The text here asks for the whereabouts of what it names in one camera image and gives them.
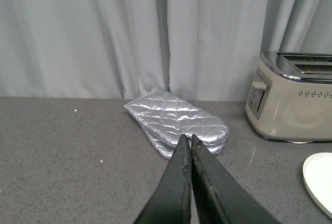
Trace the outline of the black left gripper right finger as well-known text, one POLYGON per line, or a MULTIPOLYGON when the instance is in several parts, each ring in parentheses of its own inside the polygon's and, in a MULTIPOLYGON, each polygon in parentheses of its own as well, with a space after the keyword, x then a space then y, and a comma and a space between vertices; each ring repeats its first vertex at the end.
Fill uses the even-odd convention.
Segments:
POLYGON ((280 223, 231 176, 196 135, 192 188, 199 223, 280 223))

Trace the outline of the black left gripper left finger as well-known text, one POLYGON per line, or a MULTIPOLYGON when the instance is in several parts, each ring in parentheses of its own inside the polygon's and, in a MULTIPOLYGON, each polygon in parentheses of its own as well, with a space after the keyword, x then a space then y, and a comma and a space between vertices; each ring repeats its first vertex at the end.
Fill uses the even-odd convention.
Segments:
POLYGON ((190 223, 191 149, 181 135, 159 184, 135 223, 190 223))

